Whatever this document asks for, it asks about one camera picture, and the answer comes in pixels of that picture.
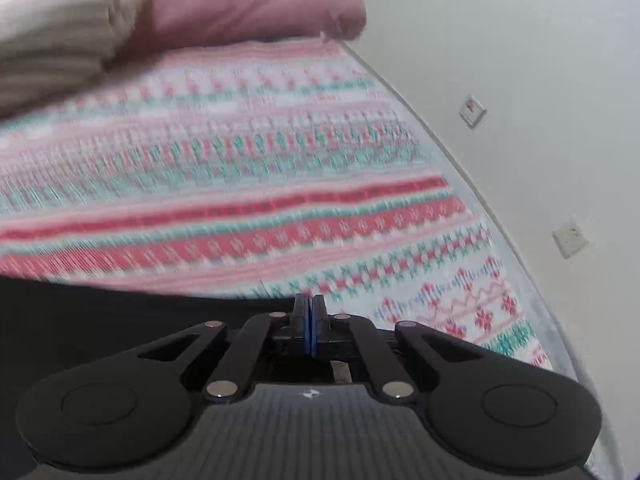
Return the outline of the mauve velvet quilt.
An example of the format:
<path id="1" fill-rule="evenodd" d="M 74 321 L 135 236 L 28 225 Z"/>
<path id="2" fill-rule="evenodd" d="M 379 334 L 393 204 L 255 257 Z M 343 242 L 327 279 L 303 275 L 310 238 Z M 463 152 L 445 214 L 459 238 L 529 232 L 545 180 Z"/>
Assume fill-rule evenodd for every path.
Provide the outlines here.
<path id="1" fill-rule="evenodd" d="M 116 58 L 245 41 L 353 40 L 366 24 L 364 0 L 149 0 Z"/>

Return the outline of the white wall socket near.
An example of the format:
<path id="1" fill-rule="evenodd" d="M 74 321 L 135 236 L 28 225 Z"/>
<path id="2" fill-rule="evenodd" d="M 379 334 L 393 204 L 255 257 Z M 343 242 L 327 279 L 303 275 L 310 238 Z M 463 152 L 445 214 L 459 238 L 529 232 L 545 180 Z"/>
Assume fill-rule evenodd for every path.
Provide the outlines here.
<path id="1" fill-rule="evenodd" d="M 572 258 L 589 245 L 579 224 L 570 220 L 552 232 L 552 238 L 564 259 Z"/>

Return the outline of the black pants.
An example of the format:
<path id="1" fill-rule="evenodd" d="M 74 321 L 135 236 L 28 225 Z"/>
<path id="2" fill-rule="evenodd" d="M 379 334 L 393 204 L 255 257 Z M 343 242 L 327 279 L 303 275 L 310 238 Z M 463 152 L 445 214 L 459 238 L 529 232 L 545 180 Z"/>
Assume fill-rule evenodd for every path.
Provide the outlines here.
<path id="1" fill-rule="evenodd" d="M 35 468 L 15 425 L 23 392 L 61 370 L 207 321 L 240 328 L 253 315 L 290 312 L 293 297 L 201 298 L 1 279 L 1 477 Z"/>

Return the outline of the white wall switch far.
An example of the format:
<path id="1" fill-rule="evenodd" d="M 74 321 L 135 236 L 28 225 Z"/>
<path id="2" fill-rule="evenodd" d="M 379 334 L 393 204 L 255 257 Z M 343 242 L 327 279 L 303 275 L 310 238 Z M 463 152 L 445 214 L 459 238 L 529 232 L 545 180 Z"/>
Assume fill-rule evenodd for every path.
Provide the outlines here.
<path id="1" fill-rule="evenodd" d="M 467 96 L 462 103 L 459 115 L 470 129 L 475 129 L 486 115 L 486 107 L 474 96 Z"/>

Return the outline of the patterned bed sheet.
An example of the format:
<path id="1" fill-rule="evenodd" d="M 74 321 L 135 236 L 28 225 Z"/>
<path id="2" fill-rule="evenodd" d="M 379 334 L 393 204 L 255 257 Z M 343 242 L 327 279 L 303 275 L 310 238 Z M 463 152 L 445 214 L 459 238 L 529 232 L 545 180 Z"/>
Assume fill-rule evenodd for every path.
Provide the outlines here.
<path id="1" fill-rule="evenodd" d="M 165 53 L 1 124 L 1 271 L 320 294 L 549 367 L 536 292 L 427 128 L 340 44 Z"/>

